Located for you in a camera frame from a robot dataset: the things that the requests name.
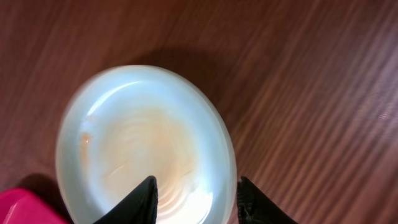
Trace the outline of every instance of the white bowl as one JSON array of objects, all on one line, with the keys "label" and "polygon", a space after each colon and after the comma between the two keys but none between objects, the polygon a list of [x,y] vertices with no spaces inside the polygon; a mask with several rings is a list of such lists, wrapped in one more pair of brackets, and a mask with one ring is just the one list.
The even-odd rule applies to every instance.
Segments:
[{"label": "white bowl", "polygon": [[[143,100],[142,95],[155,100]],[[89,80],[75,93],[65,111],[57,142],[57,179],[75,223],[93,223],[116,205],[106,199],[107,191],[101,188],[98,177],[85,179],[80,160],[82,133],[94,136],[87,155],[94,158],[99,147],[95,142],[104,133],[102,123],[118,116],[118,111],[158,104],[167,107],[192,131],[199,152],[200,190],[207,197],[206,202],[191,198],[193,202],[199,200],[195,206],[206,209],[201,220],[188,214],[197,208],[185,205],[186,215],[182,214],[177,223],[228,221],[236,193],[236,164],[220,115],[200,90],[179,75],[159,67],[130,65],[110,68]],[[90,163],[89,170],[101,169],[100,165]]]}]

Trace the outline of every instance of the wood grain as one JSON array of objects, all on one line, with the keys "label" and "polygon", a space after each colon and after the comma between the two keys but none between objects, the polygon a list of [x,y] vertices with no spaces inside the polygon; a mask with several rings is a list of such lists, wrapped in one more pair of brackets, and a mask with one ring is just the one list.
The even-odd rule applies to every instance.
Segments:
[{"label": "wood grain", "polygon": [[298,222],[398,223],[397,43],[394,0],[0,0],[0,190],[55,180],[73,92],[143,63],[208,96]]}]

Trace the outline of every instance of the pink object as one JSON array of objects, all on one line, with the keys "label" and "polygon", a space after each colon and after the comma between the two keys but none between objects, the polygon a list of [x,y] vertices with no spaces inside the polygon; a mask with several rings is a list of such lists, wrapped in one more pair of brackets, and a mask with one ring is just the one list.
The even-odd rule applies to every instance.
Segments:
[{"label": "pink object", "polygon": [[0,223],[65,224],[48,205],[25,189],[0,194]]}]

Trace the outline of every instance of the bowl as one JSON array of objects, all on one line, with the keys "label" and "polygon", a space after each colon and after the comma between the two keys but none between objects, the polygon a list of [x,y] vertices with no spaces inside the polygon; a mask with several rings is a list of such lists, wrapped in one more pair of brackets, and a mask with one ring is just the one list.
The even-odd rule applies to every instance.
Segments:
[{"label": "bowl", "polygon": [[[176,139],[179,151],[152,151],[141,143],[143,133],[162,129],[159,117],[184,128],[164,137]],[[156,125],[150,131],[144,129],[149,123]],[[192,175],[176,178],[190,164]],[[226,223],[236,193],[232,143],[214,106],[186,79],[147,65],[110,68],[75,93],[58,133],[56,169],[75,223],[97,221],[148,175],[158,179],[157,223]]]}]

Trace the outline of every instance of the table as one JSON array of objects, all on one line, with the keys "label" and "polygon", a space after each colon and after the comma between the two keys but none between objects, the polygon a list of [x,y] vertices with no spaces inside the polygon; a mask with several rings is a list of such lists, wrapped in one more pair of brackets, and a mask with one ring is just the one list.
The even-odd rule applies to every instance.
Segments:
[{"label": "table", "polygon": [[398,223],[397,43],[394,0],[0,0],[0,190],[67,217],[41,180],[68,100],[149,64],[204,92],[238,175],[296,221]]}]

